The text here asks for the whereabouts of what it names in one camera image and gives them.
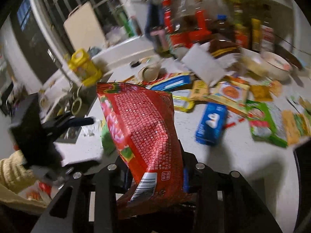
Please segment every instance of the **white container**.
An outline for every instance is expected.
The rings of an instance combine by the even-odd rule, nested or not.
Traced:
[[[261,57],[265,61],[262,65],[268,71],[270,79],[285,81],[289,78],[293,68],[284,58],[268,51],[263,52]]]

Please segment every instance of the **blue and yellow package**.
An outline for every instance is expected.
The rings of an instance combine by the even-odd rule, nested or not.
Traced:
[[[200,125],[195,133],[196,141],[206,145],[216,145],[227,118],[227,107],[208,103]]]

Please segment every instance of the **red package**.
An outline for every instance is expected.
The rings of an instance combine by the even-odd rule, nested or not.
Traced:
[[[136,182],[117,202],[119,219],[183,202],[183,163],[170,92],[129,83],[97,83],[119,155]]]

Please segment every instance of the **barcode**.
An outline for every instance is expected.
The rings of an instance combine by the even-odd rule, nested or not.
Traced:
[[[149,199],[155,192],[157,175],[156,172],[145,172],[130,202],[138,198]]]

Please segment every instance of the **black robotic device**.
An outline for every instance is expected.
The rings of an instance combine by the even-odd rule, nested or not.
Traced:
[[[19,106],[10,128],[26,159],[26,168],[45,169],[51,180],[64,172],[61,157],[53,142],[72,126],[92,124],[92,118],[64,114],[41,124],[38,96],[29,96]],[[98,173],[84,175],[93,161],[73,164],[61,190],[39,218],[32,233],[225,233],[282,232],[268,208],[237,171],[223,174],[198,163],[180,144],[183,164],[188,173],[188,193],[196,193],[195,204],[185,203],[159,212],[118,220],[116,193],[124,194],[132,175],[120,157]],[[95,191],[94,222],[89,222],[90,193]],[[217,191],[222,192],[224,216],[220,217]]]

